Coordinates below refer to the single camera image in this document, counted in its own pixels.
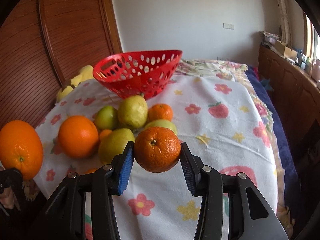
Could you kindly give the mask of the yellow plush toy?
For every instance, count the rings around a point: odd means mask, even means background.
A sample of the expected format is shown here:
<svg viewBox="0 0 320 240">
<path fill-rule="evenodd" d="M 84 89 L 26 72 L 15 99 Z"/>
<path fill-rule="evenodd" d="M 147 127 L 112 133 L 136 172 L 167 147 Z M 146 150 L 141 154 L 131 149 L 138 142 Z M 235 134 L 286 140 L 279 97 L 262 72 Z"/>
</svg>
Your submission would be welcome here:
<svg viewBox="0 0 320 240">
<path fill-rule="evenodd" d="M 56 95 L 56 102 L 59 103 L 64 97 L 66 97 L 70 92 L 72 92 L 80 83 L 86 82 L 93 79 L 93 66 L 87 65 L 82 67 L 78 74 L 67 80 L 66 83 L 60 88 Z"/>
</svg>

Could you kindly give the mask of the green pear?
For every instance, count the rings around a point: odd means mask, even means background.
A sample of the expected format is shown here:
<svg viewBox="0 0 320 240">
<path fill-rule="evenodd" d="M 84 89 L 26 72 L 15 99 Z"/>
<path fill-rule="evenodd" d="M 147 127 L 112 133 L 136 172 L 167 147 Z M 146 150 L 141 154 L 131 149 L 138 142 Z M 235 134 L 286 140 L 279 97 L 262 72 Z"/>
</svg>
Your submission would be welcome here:
<svg viewBox="0 0 320 240">
<path fill-rule="evenodd" d="M 158 120 L 151 121 L 145 126 L 145 129 L 147 129 L 149 127 L 168 128 L 168 129 L 172 130 L 177 135 L 176 125 L 167 119 L 158 119 Z"/>
</svg>

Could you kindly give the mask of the small green apple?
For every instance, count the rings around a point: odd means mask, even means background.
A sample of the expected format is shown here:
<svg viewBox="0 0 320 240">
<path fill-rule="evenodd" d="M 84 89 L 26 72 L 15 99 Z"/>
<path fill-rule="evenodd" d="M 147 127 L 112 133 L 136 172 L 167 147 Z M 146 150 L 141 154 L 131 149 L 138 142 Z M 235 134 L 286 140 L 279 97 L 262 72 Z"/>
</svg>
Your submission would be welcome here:
<svg viewBox="0 0 320 240">
<path fill-rule="evenodd" d="M 104 106 L 95 115 L 94 124 L 100 130 L 114 130 L 118 125 L 118 111 L 111 105 Z"/>
</svg>

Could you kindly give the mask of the white wall switch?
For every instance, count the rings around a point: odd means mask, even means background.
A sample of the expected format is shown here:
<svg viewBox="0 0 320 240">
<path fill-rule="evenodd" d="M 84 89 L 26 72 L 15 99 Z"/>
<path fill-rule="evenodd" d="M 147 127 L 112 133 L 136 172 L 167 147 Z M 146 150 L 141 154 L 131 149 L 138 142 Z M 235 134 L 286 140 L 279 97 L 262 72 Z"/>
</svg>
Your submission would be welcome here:
<svg viewBox="0 0 320 240">
<path fill-rule="evenodd" d="M 224 29 L 234 30 L 234 25 L 233 24 L 229 24 L 229 23 L 224 23 L 223 24 L 223 28 Z"/>
</svg>

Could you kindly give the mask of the yellow-green pear front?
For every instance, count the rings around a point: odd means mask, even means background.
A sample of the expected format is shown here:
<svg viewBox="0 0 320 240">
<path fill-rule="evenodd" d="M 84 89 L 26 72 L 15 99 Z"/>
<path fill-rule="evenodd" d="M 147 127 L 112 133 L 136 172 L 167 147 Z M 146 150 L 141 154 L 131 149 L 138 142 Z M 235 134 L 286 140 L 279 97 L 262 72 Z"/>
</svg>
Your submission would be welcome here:
<svg viewBox="0 0 320 240">
<path fill-rule="evenodd" d="M 98 148 L 98 157 L 102 164 L 110 164 L 114 156 L 122 154 L 129 141 L 135 142 L 135 136 L 128 128 L 114 130 L 102 139 Z"/>
</svg>

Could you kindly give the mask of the small tangerine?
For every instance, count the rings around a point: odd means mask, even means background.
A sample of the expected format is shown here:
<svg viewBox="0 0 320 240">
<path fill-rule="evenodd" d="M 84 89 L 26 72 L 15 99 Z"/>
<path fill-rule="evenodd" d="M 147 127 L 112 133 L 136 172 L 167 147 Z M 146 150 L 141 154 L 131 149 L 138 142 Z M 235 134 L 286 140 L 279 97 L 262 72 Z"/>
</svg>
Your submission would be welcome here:
<svg viewBox="0 0 320 240">
<path fill-rule="evenodd" d="M 148 111 L 149 121 L 155 121 L 159 119 L 165 119 L 171 121 L 173 119 L 172 108 L 163 103 L 153 105 Z"/>
</svg>

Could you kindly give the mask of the yellow-green pear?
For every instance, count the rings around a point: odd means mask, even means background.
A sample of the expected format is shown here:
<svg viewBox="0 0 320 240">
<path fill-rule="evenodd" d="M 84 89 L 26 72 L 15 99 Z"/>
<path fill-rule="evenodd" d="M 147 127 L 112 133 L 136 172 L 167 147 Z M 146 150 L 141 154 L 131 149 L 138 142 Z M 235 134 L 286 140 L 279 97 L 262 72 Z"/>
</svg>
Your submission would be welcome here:
<svg viewBox="0 0 320 240">
<path fill-rule="evenodd" d="M 140 95 L 124 99 L 118 107 L 118 120 L 122 127 L 142 128 L 148 118 L 148 105 Z"/>
<path fill-rule="evenodd" d="M 98 148 L 98 157 L 102 164 L 110 164 L 114 156 L 122 154 L 129 141 L 135 142 L 135 136 L 128 128 L 114 130 L 102 139 Z"/>
</svg>

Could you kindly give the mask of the red plastic perforated basket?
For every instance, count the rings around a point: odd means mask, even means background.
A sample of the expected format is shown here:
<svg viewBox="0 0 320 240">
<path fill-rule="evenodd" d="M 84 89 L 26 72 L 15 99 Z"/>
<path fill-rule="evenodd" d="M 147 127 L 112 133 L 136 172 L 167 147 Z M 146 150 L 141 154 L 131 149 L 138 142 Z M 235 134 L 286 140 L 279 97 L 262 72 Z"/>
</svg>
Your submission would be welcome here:
<svg viewBox="0 0 320 240">
<path fill-rule="evenodd" d="M 93 77 L 122 99 L 161 93 L 179 65 L 183 51 L 132 51 L 108 56 L 93 67 Z"/>
</svg>

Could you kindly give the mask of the small tiny orange fruit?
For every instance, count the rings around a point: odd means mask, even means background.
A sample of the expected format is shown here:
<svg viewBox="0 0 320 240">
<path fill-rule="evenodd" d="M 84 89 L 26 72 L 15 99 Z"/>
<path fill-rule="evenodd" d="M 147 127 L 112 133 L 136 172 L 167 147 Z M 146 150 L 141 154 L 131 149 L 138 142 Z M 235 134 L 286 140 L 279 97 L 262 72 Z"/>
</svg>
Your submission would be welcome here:
<svg viewBox="0 0 320 240">
<path fill-rule="evenodd" d="M 99 140 L 102 141 L 104 138 L 108 137 L 112 133 L 110 129 L 104 129 L 99 133 Z"/>
</svg>

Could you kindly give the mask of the orange navel orange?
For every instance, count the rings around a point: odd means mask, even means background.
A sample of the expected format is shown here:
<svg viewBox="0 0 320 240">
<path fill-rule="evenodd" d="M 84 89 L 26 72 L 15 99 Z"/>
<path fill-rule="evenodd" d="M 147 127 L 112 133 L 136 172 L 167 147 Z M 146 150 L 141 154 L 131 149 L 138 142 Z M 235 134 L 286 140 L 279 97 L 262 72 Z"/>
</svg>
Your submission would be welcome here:
<svg viewBox="0 0 320 240">
<path fill-rule="evenodd" d="M 68 117 L 61 124 L 57 138 L 63 153 L 73 159 L 92 156 L 99 145 L 96 126 L 91 120 L 81 115 Z"/>
</svg>

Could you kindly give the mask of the floral bed sheet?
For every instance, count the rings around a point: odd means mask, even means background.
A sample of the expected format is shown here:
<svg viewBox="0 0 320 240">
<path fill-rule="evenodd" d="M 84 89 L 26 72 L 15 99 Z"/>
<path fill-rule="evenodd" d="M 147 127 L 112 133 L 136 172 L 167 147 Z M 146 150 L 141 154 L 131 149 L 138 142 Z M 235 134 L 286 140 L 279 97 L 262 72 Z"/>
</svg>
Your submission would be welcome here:
<svg viewBox="0 0 320 240">
<path fill-rule="evenodd" d="M 270 141 L 276 139 L 273 113 L 267 105 L 268 94 L 255 76 L 253 68 L 244 63 L 221 60 L 184 60 L 175 72 L 176 75 L 218 78 L 243 85 L 249 92 L 265 126 Z"/>
</svg>

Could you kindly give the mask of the wooden cabinet counter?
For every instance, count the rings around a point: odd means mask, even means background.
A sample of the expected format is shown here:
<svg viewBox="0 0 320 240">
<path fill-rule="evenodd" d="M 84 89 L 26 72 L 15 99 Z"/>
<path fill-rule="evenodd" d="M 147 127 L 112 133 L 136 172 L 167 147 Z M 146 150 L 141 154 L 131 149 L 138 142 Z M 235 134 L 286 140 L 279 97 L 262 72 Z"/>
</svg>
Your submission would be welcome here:
<svg viewBox="0 0 320 240">
<path fill-rule="evenodd" d="M 270 81 L 271 101 L 292 153 L 319 140 L 319 89 L 315 81 L 271 49 L 261 45 L 258 71 Z"/>
</svg>

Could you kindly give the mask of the wooden slatted wardrobe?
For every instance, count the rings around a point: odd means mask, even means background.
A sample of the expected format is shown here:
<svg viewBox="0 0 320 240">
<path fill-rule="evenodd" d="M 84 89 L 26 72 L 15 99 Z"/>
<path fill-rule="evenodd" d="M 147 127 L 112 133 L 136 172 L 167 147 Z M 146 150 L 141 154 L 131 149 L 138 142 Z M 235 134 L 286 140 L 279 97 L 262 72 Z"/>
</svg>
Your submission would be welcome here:
<svg viewBox="0 0 320 240">
<path fill-rule="evenodd" d="M 121 51 L 112 0 L 18 0 L 1 22 L 1 124 L 37 126 L 81 67 Z"/>
</svg>

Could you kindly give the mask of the cardboard box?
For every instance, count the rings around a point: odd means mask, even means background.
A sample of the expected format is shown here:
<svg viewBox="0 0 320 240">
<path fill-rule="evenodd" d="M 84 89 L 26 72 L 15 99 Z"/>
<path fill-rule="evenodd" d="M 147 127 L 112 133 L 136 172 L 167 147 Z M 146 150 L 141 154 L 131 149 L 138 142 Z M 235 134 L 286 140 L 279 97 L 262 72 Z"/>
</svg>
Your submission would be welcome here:
<svg viewBox="0 0 320 240">
<path fill-rule="evenodd" d="M 297 57 L 297 51 L 288 47 L 285 43 L 280 42 L 279 40 L 275 41 L 274 47 L 284 57 L 287 57 L 293 60 Z"/>
</svg>

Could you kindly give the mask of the small orange mandarin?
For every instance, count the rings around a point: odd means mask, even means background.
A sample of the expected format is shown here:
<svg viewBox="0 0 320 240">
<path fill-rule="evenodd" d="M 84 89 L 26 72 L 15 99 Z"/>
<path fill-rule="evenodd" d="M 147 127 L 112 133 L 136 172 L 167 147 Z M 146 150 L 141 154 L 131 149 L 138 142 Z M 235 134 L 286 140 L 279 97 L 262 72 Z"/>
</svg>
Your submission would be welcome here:
<svg viewBox="0 0 320 240">
<path fill-rule="evenodd" d="M 149 127 L 137 135 L 134 143 L 136 162 L 148 172 L 167 172 L 180 159 L 181 143 L 165 127 Z"/>
</svg>

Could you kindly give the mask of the large orange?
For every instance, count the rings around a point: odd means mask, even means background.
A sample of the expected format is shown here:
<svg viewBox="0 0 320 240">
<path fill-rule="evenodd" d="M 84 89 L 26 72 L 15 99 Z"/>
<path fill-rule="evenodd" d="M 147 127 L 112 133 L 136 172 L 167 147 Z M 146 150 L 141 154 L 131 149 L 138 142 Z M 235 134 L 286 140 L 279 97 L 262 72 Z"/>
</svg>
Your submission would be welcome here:
<svg viewBox="0 0 320 240">
<path fill-rule="evenodd" d="M 24 180 L 33 179 L 41 169 L 43 146 L 35 129 L 21 120 L 11 121 L 1 129 L 1 164 L 18 169 Z"/>
</svg>

